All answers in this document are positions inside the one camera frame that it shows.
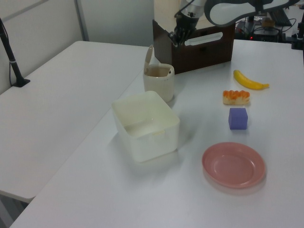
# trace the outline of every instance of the banana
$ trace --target banana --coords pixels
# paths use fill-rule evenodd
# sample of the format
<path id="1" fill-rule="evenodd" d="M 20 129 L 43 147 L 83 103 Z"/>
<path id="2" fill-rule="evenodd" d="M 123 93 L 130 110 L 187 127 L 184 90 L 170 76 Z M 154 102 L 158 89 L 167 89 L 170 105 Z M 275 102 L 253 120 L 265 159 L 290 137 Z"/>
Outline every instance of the banana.
<path id="1" fill-rule="evenodd" d="M 269 87 L 269 84 L 262 84 L 255 82 L 245 77 L 239 70 L 233 71 L 233 76 L 242 86 L 245 86 L 249 89 L 265 89 Z"/>

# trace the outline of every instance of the dark brown wooden box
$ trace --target dark brown wooden box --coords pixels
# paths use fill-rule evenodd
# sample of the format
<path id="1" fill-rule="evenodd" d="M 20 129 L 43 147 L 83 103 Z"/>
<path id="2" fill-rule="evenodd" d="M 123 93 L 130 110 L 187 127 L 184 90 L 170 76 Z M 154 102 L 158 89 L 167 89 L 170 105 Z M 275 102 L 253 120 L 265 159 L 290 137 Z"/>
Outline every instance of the dark brown wooden box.
<path id="1" fill-rule="evenodd" d="M 191 38 L 223 32 L 220 40 L 176 49 L 168 37 L 168 32 L 153 20 L 154 55 L 161 62 L 174 67 L 175 74 L 209 67 L 231 61 L 235 24 L 219 28 L 198 29 Z"/>

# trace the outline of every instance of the white table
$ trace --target white table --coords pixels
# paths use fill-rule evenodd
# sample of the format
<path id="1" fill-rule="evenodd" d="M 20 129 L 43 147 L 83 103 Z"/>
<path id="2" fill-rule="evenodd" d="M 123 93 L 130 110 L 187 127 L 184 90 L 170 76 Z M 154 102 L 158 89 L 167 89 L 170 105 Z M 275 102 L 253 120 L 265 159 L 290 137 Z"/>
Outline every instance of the white table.
<path id="1" fill-rule="evenodd" d="M 235 69 L 270 83 L 251 92 L 248 129 L 231 131 L 222 91 L 245 89 Z M 139 74 L 121 97 L 143 92 Z M 298 228 L 304 224 L 304 68 L 289 44 L 235 40 L 232 61 L 176 76 L 180 118 L 176 152 L 136 163 L 108 111 L 12 228 Z M 246 144 L 263 157 L 258 185 L 233 190 L 203 174 L 203 152 L 219 142 Z"/>
<path id="2" fill-rule="evenodd" d="M 146 51 L 76 42 L 0 95 L 0 194 L 30 202 L 141 72 Z"/>

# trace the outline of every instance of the purple block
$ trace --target purple block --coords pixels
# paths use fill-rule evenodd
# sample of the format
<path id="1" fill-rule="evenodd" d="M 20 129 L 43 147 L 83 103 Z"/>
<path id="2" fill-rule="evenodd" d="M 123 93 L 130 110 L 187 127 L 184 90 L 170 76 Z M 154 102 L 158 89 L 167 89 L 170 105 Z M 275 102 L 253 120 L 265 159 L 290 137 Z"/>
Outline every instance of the purple block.
<path id="1" fill-rule="evenodd" d="M 230 108 L 229 127 L 231 130 L 247 129 L 248 115 L 245 108 Z"/>

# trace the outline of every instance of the pink plate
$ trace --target pink plate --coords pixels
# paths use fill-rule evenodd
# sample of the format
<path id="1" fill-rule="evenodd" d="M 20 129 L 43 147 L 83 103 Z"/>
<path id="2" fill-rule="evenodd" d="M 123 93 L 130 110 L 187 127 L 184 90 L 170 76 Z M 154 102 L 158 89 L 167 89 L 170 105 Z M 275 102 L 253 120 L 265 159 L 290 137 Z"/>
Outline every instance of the pink plate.
<path id="1" fill-rule="evenodd" d="M 202 157 L 204 170 L 217 183 L 230 188 L 251 187 L 265 175 L 262 157 L 252 148 L 221 142 L 209 147 Z"/>

